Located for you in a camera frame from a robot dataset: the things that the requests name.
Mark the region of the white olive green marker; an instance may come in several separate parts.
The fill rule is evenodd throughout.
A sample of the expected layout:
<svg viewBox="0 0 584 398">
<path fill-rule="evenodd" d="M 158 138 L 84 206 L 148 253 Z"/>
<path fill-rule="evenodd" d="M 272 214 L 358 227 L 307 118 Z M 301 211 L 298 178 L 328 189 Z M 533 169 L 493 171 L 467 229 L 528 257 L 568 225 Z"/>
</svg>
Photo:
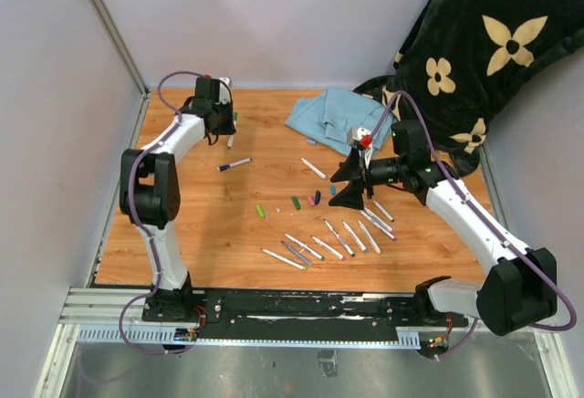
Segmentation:
<svg viewBox="0 0 584 398">
<path fill-rule="evenodd" d="M 227 149 L 228 150 L 232 150 L 233 146 L 234 146 L 234 140 L 235 140 L 235 132 L 237 129 L 237 121 L 238 121 L 238 112 L 234 112 L 234 116 L 233 116 L 233 125 L 234 125 L 234 129 L 235 131 L 229 135 L 228 140 L 227 140 Z"/>
</svg>

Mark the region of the magenta cap marker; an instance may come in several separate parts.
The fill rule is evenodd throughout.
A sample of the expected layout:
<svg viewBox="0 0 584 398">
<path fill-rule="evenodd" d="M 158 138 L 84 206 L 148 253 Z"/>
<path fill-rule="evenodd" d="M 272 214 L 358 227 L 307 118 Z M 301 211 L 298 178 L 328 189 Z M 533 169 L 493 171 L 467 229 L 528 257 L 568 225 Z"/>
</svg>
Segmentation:
<svg viewBox="0 0 584 398">
<path fill-rule="evenodd" d="M 373 225 L 375 225 L 378 229 L 380 229 L 387 237 L 389 237 L 392 241 L 396 241 L 396 236 L 388 229 L 385 225 L 381 224 L 371 215 L 367 214 L 365 211 L 360 211 L 360 213 Z"/>
</svg>

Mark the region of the pink marker pen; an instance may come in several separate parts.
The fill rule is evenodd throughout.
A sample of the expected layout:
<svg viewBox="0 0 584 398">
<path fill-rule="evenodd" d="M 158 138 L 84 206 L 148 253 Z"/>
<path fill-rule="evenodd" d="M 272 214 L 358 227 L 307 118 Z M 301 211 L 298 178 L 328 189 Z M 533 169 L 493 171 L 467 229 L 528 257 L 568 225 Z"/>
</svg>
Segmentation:
<svg viewBox="0 0 584 398">
<path fill-rule="evenodd" d="M 380 225 L 382 225 L 386 230 L 388 230 L 389 232 L 393 232 L 393 228 L 384 220 L 382 220 L 379 216 L 377 216 L 373 211 L 371 211 L 369 208 L 365 208 L 364 211 L 366 212 L 366 214 L 368 214 L 373 220 L 375 220 L 377 223 L 379 223 Z"/>
</svg>

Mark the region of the white slim marker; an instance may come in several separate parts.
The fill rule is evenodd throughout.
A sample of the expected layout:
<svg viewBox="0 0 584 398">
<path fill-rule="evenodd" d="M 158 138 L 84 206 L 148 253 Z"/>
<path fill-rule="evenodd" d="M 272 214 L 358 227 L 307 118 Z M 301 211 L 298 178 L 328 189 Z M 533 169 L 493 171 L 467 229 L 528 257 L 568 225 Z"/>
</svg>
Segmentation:
<svg viewBox="0 0 584 398">
<path fill-rule="evenodd" d="M 359 226 L 360 226 L 360 229 L 361 229 L 362 233 L 366 236 L 367 240 L 369 241 L 369 243 L 372 246 L 372 248 L 375 251 L 375 253 L 378 254 L 378 255 L 381 254 L 381 248 L 379 247 L 378 243 L 373 238 L 373 236 L 370 233 L 369 229 L 360 220 L 358 220 L 358 223 L 359 223 Z"/>
</svg>

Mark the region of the black marker pen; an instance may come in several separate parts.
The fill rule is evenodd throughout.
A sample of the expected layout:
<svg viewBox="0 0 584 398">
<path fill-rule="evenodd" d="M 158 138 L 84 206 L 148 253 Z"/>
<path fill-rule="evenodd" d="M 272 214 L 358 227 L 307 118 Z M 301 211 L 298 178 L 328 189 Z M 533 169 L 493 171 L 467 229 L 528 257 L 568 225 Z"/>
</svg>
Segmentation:
<svg viewBox="0 0 584 398">
<path fill-rule="evenodd" d="M 393 217 L 393 215 L 381 203 L 379 203 L 376 200 L 373 200 L 372 202 L 384 214 L 384 216 L 388 218 L 388 220 L 390 222 L 395 221 L 395 218 Z"/>
</svg>

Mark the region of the navy green marker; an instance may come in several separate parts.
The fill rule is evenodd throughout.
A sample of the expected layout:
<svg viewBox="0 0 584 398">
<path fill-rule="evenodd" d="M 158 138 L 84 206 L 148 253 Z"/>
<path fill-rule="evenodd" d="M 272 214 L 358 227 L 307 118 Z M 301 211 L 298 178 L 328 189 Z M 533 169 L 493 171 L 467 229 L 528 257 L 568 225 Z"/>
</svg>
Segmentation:
<svg viewBox="0 0 584 398">
<path fill-rule="evenodd" d="M 234 161 L 234 162 L 222 164 L 222 165 L 220 165 L 220 166 L 217 167 L 217 170 L 218 170 L 218 172 L 224 172 L 224 171 L 227 171 L 227 170 L 229 170 L 231 168 L 235 168 L 237 166 L 240 166 L 240 165 L 244 165 L 246 163 L 249 163 L 251 161 L 252 161 L 252 158 L 247 157 L 247 158 L 244 158 L 242 160 L 238 160 L 238 161 Z"/>
</svg>

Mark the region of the light blue cap marker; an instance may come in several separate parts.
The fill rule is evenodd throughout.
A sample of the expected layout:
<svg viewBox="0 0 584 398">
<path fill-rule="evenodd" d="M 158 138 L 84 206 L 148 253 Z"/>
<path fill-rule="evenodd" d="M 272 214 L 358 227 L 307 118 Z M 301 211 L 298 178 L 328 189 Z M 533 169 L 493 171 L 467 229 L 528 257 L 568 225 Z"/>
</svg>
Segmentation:
<svg viewBox="0 0 584 398">
<path fill-rule="evenodd" d="M 356 234 L 356 232 L 351 228 L 351 226 L 345 220 L 342 220 L 342 224 L 343 224 L 344 228 L 346 229 L 346 231 L 351 236 L 351 238 L 353 239 L 353 241 L 360 248 L 361 252 L 367 253 L 368 252 L 368 248 L 361 241 L 361 239 L 358 237 L 358 235 Z"/>
</svg>

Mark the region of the dark blue cap marker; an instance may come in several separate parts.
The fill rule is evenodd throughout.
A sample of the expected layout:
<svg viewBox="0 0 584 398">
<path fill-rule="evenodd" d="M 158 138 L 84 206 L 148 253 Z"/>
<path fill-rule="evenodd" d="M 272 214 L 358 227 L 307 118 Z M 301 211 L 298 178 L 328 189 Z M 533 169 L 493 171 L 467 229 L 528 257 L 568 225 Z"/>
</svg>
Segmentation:
<svg viewBox="0 0 584 398">
<path fill-rule="evenodd" d="M 326 219 L 323 220 L 327 228 L 331 231 L 331 233 L 337 238 L 340 244 L 345 248 L 345 250 L 349 253 L 351 257 L 355 257 L 355 252 L 350 248 L 348 243 L 343 239 L 337 229 Z"/>
</svg>

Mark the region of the red pink cap marker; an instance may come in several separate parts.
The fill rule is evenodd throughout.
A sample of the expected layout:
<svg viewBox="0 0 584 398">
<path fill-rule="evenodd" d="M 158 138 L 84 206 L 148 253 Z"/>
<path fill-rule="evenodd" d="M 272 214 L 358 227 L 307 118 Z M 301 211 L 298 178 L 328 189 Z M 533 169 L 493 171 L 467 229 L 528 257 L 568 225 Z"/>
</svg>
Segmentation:
<svg viewBox="0 0 584 398">
<path fill-rule="evenodd" d="M 326 243 L 325 241 L 321 240 L 320 238 L 316 237 L 316 236 L 311 236 L 312 239 L 314 240 L 314 242 L 323 247 L 325 250 L 327 250 L 330 254 L 332 254 L 334 257 L 338 258 L 339 260 L 345 260 L 346 258 L 336 249 L 334 249 L 332 246 L 330 246 L 328 243 Z"/>
</svg>

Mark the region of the green cap marker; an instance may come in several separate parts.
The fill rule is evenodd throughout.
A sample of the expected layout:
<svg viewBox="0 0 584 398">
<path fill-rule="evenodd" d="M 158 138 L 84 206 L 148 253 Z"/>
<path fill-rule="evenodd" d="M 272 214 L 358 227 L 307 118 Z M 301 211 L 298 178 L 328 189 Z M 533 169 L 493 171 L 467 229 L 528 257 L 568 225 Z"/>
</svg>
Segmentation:
<svg viewBox="0 0 584 398">
<path fill-rule="evenodd" d="M 290 234 L 284 233 L 284 236 L 289 239 L 290 241 L 292 241 L 293 243 L 295 243 L 296 245 L 300 246 L 303 249 L 306 249 L 313 257 L 317 258 L 320 261 L 324 261 L 325 258 L 318 253 L 316 250 L 314 250 L 313 248 L 311 248 L 310 246 L 308 246 L 307 244 L 305 244 L 304 242 L 300 241 L 299 239 L 293 237 Z"/>
</svg>

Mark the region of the lavender marker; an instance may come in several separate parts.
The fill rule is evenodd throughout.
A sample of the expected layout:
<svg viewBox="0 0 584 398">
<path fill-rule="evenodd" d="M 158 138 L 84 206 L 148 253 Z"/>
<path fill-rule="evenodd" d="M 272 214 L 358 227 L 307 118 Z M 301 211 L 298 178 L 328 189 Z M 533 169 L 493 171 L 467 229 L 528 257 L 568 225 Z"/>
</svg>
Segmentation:
<svg viewBox="0 0 584 398">
<path fill-rule="evenodd" d="M 289 250 L 289 251 L 290 251 L 290 252 L 291 252 L 291 253 L 292 253 L 294 256 L 296 256 L 297 258 L 299 258 L 299 259 L 300 259 L 300 260 L 303 262 L 303 264 L 305 264 L 305 265 L 307 265 L 307 266 L 309 266 L 309 267 L 311 267 L 311 266 L 312 266 L 312 263 L 311 263 L 311 261 L 310 261 L 308 258 L 304 257 L 304 256 L 303 256 L 303 255 L 302 255 L 302 254 L 301 254 L 299 251 L 297 251 L 297 250 L 296 250 L 296 249 L 295 249 L 293 246 L 291 246 L 289 243 L 287 243 L 287 242 L 285 242 L 285 241 L 281 241 L 281 243 L 282 243 L 282 245 L 283 245 L 283 246 L 284 246 L 286 249 L 288 249 L 288 250 Z"/>
</svg>

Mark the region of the light green pen cap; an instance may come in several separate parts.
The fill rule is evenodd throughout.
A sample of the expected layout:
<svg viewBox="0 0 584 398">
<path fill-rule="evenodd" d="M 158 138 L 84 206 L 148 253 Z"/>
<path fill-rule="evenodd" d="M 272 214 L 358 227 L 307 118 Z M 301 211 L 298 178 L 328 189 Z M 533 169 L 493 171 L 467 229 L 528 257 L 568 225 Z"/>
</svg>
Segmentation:
<svg viewBox="0 0 584 398">
<path fill-rule="evenodd" d="M 266 217 L 265 211 L 264 211 L 263 207 L 260 204 L 257 204 L 255 206 L 255 209 L 256 209 L 256 211 L 257 211 L 257 213 L 258 213 L 258 215 L 259 215 L 260 218 L 265 218 Z"/>
</svg>

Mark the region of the light green marker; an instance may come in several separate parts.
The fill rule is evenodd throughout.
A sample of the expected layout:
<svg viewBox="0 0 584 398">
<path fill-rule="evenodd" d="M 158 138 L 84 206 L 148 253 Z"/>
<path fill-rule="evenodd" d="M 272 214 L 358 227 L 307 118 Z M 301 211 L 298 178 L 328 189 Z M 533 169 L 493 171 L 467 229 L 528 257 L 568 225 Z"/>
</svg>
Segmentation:
<svg viewBox="0 0 584 398">
<path fill-rule="evenodd" d="M 279 254 L 278 254 L 278 253 L 276 253 L 276 252 L 273 252 L 273 251 L 271 251 L 271 250 L 268 250 L 268 249 L 266 249 L 266 248 L 260 248 L 260 250 L 261 250 L 261 251 L 262 251 L 264 254 L 266 254 L 266 255 L 268 255 L 268 256 L 270 256 L 270 257 L 272 257 L 272 258 L 275 258 L 275 259 L 277 259 L 277 260 L 279 260 L 279 261 L 281 261 L 281 262 L 283 262 L 283 263 L 286 263 L 287 265 L 290 265 L 291 267 L 295 267 L 295 268 L 298 268 L 298 269 L 300 269 L 300 270 L 306 270 L 306 269 L 307 269 L 307 267 L 306 267 L 306 266 L 304 266 L 304 265 L 302 265 L 302 264 L 299 264 L 299 263 L 297 263 L 297 262 L 295 262 L 295 261 L 293 261 L 293 260 L 291 260 L 291 259 L 289 259 L 289 258 L 287 258 L 287 257 L 283 257 L 283 256 L 279 255 Z"/>
</svg>

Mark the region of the grey blue cap marker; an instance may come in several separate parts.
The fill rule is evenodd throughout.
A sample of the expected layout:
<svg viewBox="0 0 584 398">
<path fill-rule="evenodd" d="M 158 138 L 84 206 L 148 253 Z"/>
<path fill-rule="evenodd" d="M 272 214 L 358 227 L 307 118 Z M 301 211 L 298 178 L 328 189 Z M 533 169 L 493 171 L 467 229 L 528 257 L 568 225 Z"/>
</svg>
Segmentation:
<svg viewBox="0 0 584 398">
<path fill-rule="evenodd" d="M 319 178 L 323 179 L 323 180 L 327 180 L 328 176 L 322 172 L 318 167 L 316 167 L 313 163 L 311 163 L 309 160 L 301 157 L 300 161 L 303 162 L 310 171 L 312 171 L 314 174 L 316 174 Z"/>
</svg>

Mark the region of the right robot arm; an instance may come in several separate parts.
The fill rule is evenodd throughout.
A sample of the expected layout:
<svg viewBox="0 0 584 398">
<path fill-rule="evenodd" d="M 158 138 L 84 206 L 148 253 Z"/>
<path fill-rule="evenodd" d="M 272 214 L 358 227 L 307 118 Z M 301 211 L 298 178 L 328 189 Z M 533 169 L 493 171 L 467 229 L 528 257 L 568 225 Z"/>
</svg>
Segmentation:
<svg viewBox="0 0 584 398">
<path fill-rule="evenodd" d="M 455 313 L 479 319 L 495 335 L 505 336 L 557 313 L 554 256 L 504 229 L 454 177 L 454 170 L 433 156 L 420 122 L 393 125 L 396 154 L 391 158 L 373 159 L 372 137 L 362 127 L 348 131 L 349 155 L 331 178 L 347 185 L 330 205 L 363 210 L 374 187 L 399 183 L 455 231 L 485 273 L 482 283 L 442 276 L 419 284 L 413 302 L 418 321 L 433 325 L 445 313 Z"/>
</svg>

